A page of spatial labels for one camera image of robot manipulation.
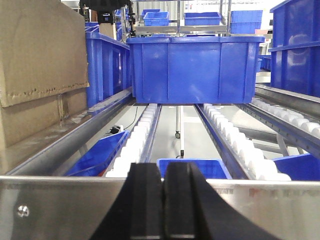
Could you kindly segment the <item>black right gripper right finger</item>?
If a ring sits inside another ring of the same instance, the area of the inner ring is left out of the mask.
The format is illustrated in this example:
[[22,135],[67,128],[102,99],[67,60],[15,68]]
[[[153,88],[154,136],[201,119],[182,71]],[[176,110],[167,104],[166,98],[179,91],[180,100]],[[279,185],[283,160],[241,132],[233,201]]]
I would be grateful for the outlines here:
[[229,205],[193,163],[170,163],[165,173],[164,192],[167,240],[276,239]]

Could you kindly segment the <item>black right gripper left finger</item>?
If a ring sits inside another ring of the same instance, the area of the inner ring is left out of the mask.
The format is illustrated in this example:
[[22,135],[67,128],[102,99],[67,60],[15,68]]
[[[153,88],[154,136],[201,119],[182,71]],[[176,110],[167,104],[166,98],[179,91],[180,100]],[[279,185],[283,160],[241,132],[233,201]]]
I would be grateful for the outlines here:
[[162,240],[163,188],[155,163],[132,163],[91,240]]

